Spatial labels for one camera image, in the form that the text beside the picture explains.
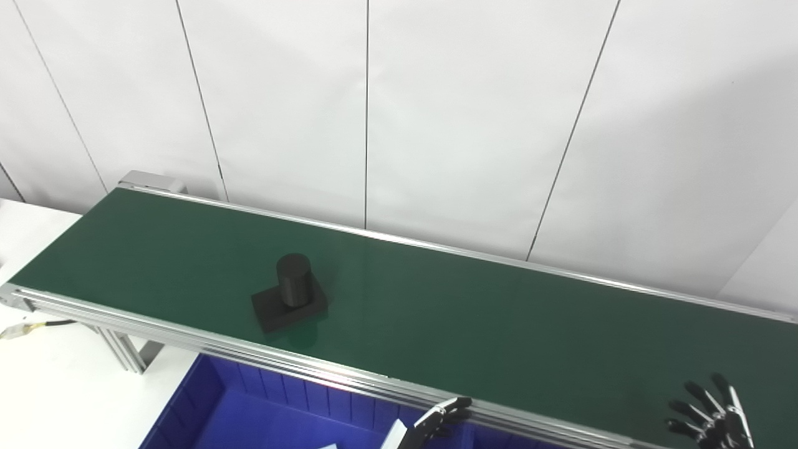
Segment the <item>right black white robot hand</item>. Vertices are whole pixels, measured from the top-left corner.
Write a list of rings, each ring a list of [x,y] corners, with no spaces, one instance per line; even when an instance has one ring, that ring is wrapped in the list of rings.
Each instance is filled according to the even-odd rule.
[[[668,418],[668,431],[690,438],[699,448],[754,448],[749,420],[735,387],[721,373],[713,373],[711,381],[720,398],[695,382],[684,383],[684,389],[700,405],[670,400],[669,409],[687,421]]]

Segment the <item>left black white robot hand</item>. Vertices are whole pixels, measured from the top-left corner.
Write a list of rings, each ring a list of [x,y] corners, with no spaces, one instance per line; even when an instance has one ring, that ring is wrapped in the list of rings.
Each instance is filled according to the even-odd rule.
[[[433,438],[450,437],[451,427],[471,417],[473,398],[456,396],[430,407],[411,425],[397,418],[381,448],[423,448]]]

